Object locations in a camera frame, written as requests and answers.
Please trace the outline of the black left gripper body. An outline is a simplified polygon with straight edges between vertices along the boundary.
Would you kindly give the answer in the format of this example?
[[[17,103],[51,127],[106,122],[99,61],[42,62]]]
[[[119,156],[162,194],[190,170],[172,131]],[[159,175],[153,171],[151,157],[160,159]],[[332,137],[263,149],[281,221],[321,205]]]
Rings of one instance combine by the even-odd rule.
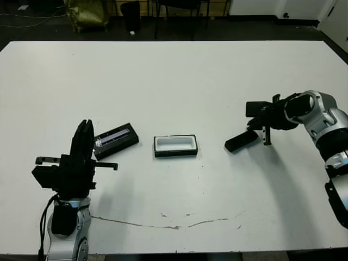
[[[118,169],[117,163],[103,163],[81,156],[62,154],[36,158],[36,180],[44,189],[52,189],[60,197],[87,197],[96,188],[95,168]]]

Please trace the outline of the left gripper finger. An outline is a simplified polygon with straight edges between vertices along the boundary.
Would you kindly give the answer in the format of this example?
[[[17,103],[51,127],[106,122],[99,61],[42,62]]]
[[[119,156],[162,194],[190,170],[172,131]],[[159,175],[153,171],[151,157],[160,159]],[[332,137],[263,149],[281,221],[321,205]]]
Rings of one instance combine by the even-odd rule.
[[[86,152],[86,158],[90,160],[92,157],[94,141],[95,141],[94,126],[91,119],[88,119],[86,123],[86,141],[87,141],[87,149],[88,149]]]
[[[83,120],[77,127],[71,142],[71,155],[86,158],[85,134],[87,120]]]

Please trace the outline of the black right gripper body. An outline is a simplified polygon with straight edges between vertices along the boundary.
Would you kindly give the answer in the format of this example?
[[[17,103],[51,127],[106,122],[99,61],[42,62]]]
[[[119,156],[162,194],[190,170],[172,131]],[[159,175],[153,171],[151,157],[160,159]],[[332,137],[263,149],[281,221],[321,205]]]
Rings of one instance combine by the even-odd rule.
[[[280,99],[280,94],[272,97],[272,102],[259,102],[258,114],[256,117],[262,120],[262,139],[263,145],[271,145],[271,129],[275,130],[291,130],[296,124],[290,122],[285,116],[285,106],[296,94],[292,94],[284,99]]]

